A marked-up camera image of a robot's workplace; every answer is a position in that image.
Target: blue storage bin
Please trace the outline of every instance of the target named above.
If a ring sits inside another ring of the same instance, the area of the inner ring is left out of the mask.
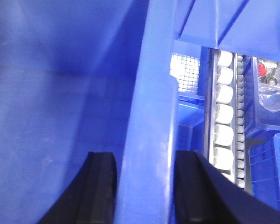
[[[177,150],[195,150],[203,153],[202,106],[180,101],[177,106]]]
[[[254,196],[280,211],[280,133],[251,147],[249,156]]]
[[[269,140],[280,133],[280,111],[270,112],[259,104],[257,58],[244,57],[245,134],[258,140]]]
[[[37,223],[89,151],[120,178],[147,8],[0,0],[0,223]]]

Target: blue plastic wall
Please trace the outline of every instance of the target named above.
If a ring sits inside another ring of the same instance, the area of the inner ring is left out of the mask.
[[[115,224],[169,221],[177,81],[169,75],[175,1],[151,0],[118,188]]]
[[[255,197],[280,211],[280,133],[249,152]]]
[[[179,101],[177,105],[176,149],[203,153],[203,106]]]
[[[147,5],[0,0],[0,223],[36,223],[89,151],[120,177]]]
[[[175,37],[280,62],[280,0],[178,0]]]
[[[135,76],[147,0],[0,0],[0,63]]]

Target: white roller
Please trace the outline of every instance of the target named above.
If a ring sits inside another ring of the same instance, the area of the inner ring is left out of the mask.
[[[244,111],[243,110],[238,110],[238,117],[242,118],[244,116]]]
[[[219,67],[217,69],[217,83],[229,85],[233,79],[233,70],[226,67]]]
[[[233,141],[233,129],[226,125],[215,125],[215,144],[230,146]]]
[[[244,62],[239,62],[239,61],[238,61],[238,68],[241,68],[241,69],[242,69],[243,67],[244,67]]]
[[[243,61],[243,56],[238,56],[238,62],[242,62]]]
[[[238,141],[244,142],[245,136],[243,134],[238,134]]]
[[[238,88],[238,95],[243,95],[244,94],[244,89]]]
[[[238,95],[238,102],[242,103],[244,101],[244,96]]]
[[[225,51],[225,50],[220,50],[218,53],[218,66],[224,66],[224,67],[229,67],[232,62],[232,53]]]
[[[238,131],[239,134],[244,133],[244,127],[241,126],[241,125],[237,125],[237,131]]]
[[[243,80],[244,80],[244,75],[239,75],[238,74],[237,81],[243,82]]]
[[[242,179],[238,179],[238,187],[245,188],[245,182]]]
[[[238,142],[238,150],[243,151],[245,149],[245,145],[243,144],[243,142]]]
[[[244,72],[244,69],[238,68],[237,71],[238,71],[238,75],[242,75]]]
[[[234,156],[231,150],[227,148],[214,148],[214,166],[217,169],[229,170],[232,168]]]
[[[221,104],[229,104],[233,97],[233,89],[230,86],[218,84],[216,101]]]
[[[233,108],[225,104],[216,104],[216,122],[221,124],[229,124],[233,118]]]
[[[244,82],[238,81],[237,86],[238,86],[238,88],[243,88],[244,87]]]
[[[243,118],[238,118],[238,125],[244,125],[244,119]]]
[[[245,157],[245,153],[243,151],[238,151],[238,159],[243,160]]]
[[[222,173],[224,177],[226,177],[229,181],[233,182],[232,176],[229,174]]]
[[[238,160],[238,168],[239,168],[239,169],[245,168],[245,162],[242,161],[242,160]]]
[[[244,103],[238,102],[238,109],[243,110],[244,108]]]
[[[245,177],[245,172],[242,169],[238,169],[238,178],[244,179]]]

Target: metal grid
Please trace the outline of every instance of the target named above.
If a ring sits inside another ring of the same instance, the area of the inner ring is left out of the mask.
[[[178,81],[178,91],[197,94],[199,59],[174,53],[171,57],[170,74]]]

